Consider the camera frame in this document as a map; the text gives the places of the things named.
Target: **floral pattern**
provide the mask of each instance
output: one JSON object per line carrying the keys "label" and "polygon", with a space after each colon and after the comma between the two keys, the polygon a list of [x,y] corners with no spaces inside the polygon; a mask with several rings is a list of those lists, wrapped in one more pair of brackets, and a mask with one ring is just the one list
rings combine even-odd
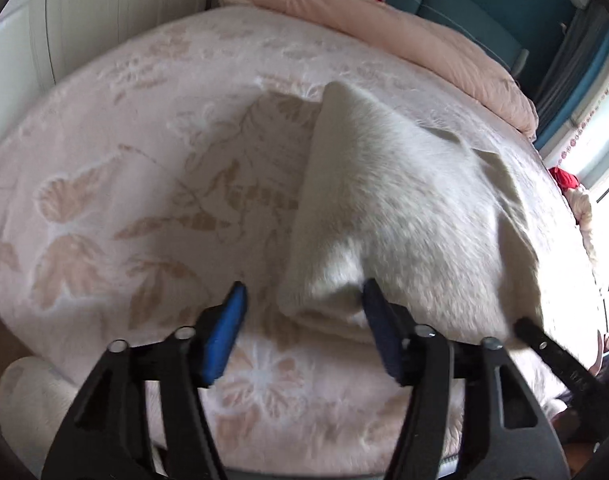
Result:
{"label": "floral pattern", "polygon": [[[203,393],[225,465],[382,472],[404,401],[377,352],[304,329],[275,303],[322,92],[339,78],[516,154],[549,189],[523,136],[432,73],[276,13],[205,12],[83,68],[0,144],[3,320],[81,383],[111,340],[161,340],[243,280],[243,333]],[[566,221],[554,191],[546,209]]]}

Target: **pink blanket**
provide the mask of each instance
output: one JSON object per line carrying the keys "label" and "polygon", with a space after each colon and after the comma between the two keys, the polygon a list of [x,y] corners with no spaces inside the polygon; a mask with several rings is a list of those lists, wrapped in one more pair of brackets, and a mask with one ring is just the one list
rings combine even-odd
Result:
{"label": "pink blanket", "polygon": [[530,140],[538,116],[509,73],[459,32],[376,0],[221,0],[251,4],[339,30],[435,72]]}

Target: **curtain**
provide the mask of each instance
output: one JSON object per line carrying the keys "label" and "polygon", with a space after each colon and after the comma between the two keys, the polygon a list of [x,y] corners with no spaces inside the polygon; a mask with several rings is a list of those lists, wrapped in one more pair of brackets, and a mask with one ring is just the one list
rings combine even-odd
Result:
{"label": "curtain", "polygon": [[540,155],[547,168],[559,166],[593,189],[609,177],[609,54],[590,92]]}
{"label": "curtain", "polygon": [[[592,63],[597,65],[595,75],[598,75],[604,59],[596,58],[608,35],[609,14],[599,3],[592,1],[586,9],[576,11],[565,40],[534,98],[540,117],[536,148],[540,149],[555,134],[592,85],[593,79],[585,76]],[[584,92],[579,88],[581,83],[585,86]],[[571,97],[578,102],[571,102]],[[568,109],[569,114],[561,115],[563,108]]]}

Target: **teal headboard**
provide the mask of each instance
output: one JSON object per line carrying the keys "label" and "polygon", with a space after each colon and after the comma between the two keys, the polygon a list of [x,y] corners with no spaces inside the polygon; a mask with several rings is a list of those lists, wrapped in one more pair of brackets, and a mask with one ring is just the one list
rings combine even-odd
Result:
{"label": "teal headboard", "polygon": [[387,3],[461,32],[510,72],[518,68],[520,43],[471,0],[387,0]]}

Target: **bed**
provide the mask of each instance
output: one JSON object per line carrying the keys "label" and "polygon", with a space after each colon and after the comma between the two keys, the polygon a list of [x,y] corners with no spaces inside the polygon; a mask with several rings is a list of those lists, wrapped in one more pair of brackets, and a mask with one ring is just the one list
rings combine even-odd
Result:
{"label": "bed", "polygon": [[[323,89],[340,80],[502,158],[528,213],[538,320],[593,363],[598,289],[529,141],[528,100],[521,116],[501,106],[522,117],[520,132],[427,68],[275,10],[229,6],[131,40],[59,84],[0,143],[6,325],[81,384],[112,340],[160,340],[242,280],[248,320],[224,378],[202,395],[224,464],[384,471],[409,392],[372,344],[307,327],[276,305]],[[560,393],[530,351],[512,350],[540,402]],[[461,396],[454,384],[445,456],[459,444]],[[155,397],[153,388],[162,445]]]}

